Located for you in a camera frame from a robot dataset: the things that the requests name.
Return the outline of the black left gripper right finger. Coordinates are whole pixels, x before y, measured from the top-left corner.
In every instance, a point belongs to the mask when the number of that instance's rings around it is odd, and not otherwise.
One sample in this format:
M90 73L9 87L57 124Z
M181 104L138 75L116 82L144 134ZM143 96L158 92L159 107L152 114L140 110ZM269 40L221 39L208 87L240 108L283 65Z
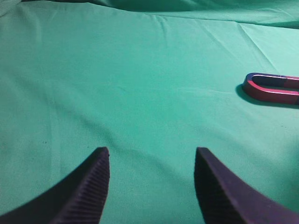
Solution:
M297 213L249 186L205 147L196 149L194 186L207 224L299 222Z

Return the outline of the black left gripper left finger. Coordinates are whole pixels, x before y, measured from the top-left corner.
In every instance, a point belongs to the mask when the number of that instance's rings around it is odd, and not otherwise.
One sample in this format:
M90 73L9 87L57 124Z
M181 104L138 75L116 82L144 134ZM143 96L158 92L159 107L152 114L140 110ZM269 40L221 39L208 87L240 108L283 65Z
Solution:
M95 149L55 186L1 215L2 224L98 224L108 195L109 150Z

